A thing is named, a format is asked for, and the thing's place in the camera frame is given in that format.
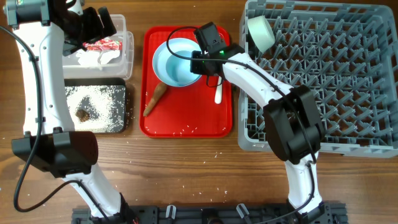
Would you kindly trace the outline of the white bowl with rice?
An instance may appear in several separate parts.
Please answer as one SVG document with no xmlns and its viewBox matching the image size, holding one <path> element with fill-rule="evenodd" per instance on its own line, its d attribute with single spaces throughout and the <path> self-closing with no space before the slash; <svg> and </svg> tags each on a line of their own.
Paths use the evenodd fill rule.
<svg viewBox="0 0 398 224">
<path fill-rule="evenodd" d="M 170 86 L 182 87 L 198 81 L 200 75 L 190 71 L 190 62 L 170 54 L 165 63 L 164 82 Z"/>
</svg>

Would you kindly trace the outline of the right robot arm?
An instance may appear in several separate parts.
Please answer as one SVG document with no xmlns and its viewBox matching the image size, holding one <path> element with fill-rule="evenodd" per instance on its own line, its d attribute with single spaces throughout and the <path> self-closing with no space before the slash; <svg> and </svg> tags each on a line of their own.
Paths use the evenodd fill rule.
<svg viewBox="0 0 398 224">
<path fill-rule="evenodd" d="M 312 91 L 268 74 L 241 46 L 226 45 L 212 22 L 193 33 L 200 50 L 192 53 L 191 71 L 221 76 L 262 107 L 266 140 L 287 171 L 288 201 L 293 213 L 306 219 L 322 202 L 316 163 L 325 130 Z"/>
</svg>

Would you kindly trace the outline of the large white plate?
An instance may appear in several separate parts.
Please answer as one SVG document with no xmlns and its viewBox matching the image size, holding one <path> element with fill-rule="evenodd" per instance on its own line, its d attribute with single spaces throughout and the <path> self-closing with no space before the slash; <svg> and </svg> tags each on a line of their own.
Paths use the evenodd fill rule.
<svg viewBox="0 0 398 224">
<path fill-rule="evenodd" d="M 200 50 L 200 47 L 196 42 L 185 38 L 170 39 L 169 47 L 174 53 L 183 57 L 191 57 L 193 51 Z M 157 48 L 152 59 L 152 67 L 155 75 L 163 83 L 165 83 L 165 63 L 170 54 L 171 53 L 167 48 L 167 43 L 164 42 Z"/>
</svg>

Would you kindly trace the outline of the white napkin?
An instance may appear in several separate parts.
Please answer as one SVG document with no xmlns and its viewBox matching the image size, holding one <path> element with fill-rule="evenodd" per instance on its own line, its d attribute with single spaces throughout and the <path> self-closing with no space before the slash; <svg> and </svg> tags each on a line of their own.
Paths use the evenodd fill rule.
<svg viewBox="0 0 398 224">
<path fill-rule="evenodd" d="M 97 65 L 106 65 L 112 59 L 118 58 L 121 54 L 120 50 L 79 50 L 76 53 L 78 63 L 82 66 L 93 67 Z"/>
</svg>

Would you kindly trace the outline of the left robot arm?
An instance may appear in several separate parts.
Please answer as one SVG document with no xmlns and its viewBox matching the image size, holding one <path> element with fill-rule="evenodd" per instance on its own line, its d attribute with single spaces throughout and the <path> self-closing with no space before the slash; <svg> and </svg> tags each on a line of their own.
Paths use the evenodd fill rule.
<svg viewBox="0 0 398 224">
<path fill-rule="evenodd" d="M 106 7 L 83 1 L 8 0 L 5 32 L 17 42 L 25 92 L 24 135 L 12 141 L 13 153 L 71 185 L 86 202 L 91 223 L 138 223 L 98 165 L 98 142 L 77 131 L 65 93 L 62 59 L 86 44 L 110 37 L 116 28 Z"/>
</svg>

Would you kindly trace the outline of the mint green bowl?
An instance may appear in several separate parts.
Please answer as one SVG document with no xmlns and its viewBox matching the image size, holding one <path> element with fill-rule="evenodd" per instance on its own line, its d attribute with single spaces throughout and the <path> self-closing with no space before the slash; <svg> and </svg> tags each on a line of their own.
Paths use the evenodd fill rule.
<svg viewBox="0 0 398 224">
<path fill-rule="evenodd" d="M 248 29 L 255 46 L 260 52 L 265 53 L 275 44 L 272 27 L 264 16 L 249 19 Z"/>
</svg>

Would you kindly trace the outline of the brown food scrap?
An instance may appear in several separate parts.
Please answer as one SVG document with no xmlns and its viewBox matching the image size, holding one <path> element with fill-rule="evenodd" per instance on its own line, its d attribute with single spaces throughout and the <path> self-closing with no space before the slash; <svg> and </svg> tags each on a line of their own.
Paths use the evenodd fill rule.
<svg viewBox="0 0 398 224">
<path fill-rule="evenodd" d="M 78 109 L 75 113 L 75 116 L 78 118 L 79 122 L 81 123 L 84 123 L 90 119 L 90 114 L 83 109 Z"/>
</svg>

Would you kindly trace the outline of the brown carrot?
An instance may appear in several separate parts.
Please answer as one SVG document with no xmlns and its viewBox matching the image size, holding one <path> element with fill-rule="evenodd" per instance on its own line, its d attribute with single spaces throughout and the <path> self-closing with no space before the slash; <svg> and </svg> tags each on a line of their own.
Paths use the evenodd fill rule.
<svg viewBox="0 0 398 224">
<path fill-rule="evenodd" d="M 156 104 L 159 102 L 159 100 L 162 98 L 164 93 L 167 91 L 167 88 L 168 88 L 167 84 L 165 84 L 163 82 L 160 82 L 156 86 L 156 88 L 153 92 L 153 95 L 143 112 L 144 117 L 148 116 L 150 114 L 150 112 L 154 109 Z"/>
</svg>

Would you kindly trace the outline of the white plastic spoon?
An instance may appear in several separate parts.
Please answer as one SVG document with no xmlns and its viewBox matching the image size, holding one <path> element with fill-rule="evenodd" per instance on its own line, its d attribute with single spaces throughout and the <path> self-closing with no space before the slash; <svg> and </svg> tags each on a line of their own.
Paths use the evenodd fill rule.
<svg viewBox="0 0 398 224">
<path fill-rule="evenodd" d="M 222 93 L 223 93 L 223 87 L 222 87 L 223 79 L 221 77 L 218 77 L 218 84 L 216 86 L 216 92 L 215 92 L 215 103 L 218 105 L 222 101 Z"/>
</svg>

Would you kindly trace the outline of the red snack wrapper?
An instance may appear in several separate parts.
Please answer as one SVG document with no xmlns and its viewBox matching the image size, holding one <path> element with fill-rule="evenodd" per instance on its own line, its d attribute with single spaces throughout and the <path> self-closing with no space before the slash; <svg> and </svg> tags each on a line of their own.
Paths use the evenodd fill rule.
<svg viewBox="0 0 398 224">
<path fill-rule="evenodd" d="M 96 41 L 95 43 L 89 44 L 84 43 L 83 46 L 87 50 L 97 50 L 97 51 L 104 51 L 104 50 L 121 50 L 123 48 L 123 43 L 118 40 L 112 40 L 110 38 L 104 38 L 101 40 Z"/>
</svg>

